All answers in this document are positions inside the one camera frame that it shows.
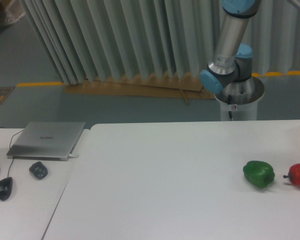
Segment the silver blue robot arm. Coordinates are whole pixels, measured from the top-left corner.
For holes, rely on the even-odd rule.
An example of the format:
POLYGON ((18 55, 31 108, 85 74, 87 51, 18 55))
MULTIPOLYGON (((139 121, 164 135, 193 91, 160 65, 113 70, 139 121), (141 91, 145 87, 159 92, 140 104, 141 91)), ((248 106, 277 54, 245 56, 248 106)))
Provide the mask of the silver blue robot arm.
POLYGON ((223 0, 225 13, 205 89, 220 93, 259 73, 300 71, 300 0, 223 0))

